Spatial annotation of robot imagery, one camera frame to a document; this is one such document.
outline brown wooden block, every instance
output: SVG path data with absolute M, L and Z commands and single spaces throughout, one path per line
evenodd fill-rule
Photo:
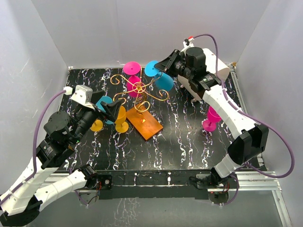
M 142 114 L 145 119 L 144 123 L 142 123 L 142 115 L 137 114 L 137 110 L 134 107 L 126 112 L 126 118 L 148 141 L 153 135 L 160 132 L 163 126 L 148 111 L 142 112 Z

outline black marble table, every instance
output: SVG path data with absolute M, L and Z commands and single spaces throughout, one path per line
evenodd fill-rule
M 126 82 L 112 85 L 110 77 L 122 74 L 122 69 L 79 69 L 70 70 L 67 86 L 86 85 L 93 91 L 105 90 L 113 98 L 116 93 L 126 91 Z M 150 78 L 143 75 L 143 82 Z M 230 97 L 240 105 L 231 76 L 226 80 Z M 155 85 L 147 88 L 154 96 L 158 89 Z M 124 95 L 127 103 L 124 107 L 133 107 L 134 98 Z M 214 132 L 206 132 L 202 121 L 207 118 L 208 104 L 204 101 L 193 102 L 193 97 L 175 80 L 174 88 L 169 92 L 169 99 L 161 102 L 148 98 L 151 103 L 150 113 L 163 125 L 163 130 L 145 141 L 129 123 L 129 130 L 120 134 L 115 125 L 104 124 L 100 132 L 88 131 L 75 147 L 75 153 L 66 160 L 59 171 L 90 164 L 95 170 L 189 170 L 211 169 L 226 155 L 227 148 L 233 141 L 231 132 L 223 121 Z M 69 113 L 76 103 L 64 96 L 60 109 Z M 251 161 L 259 168 L 257 159 Z

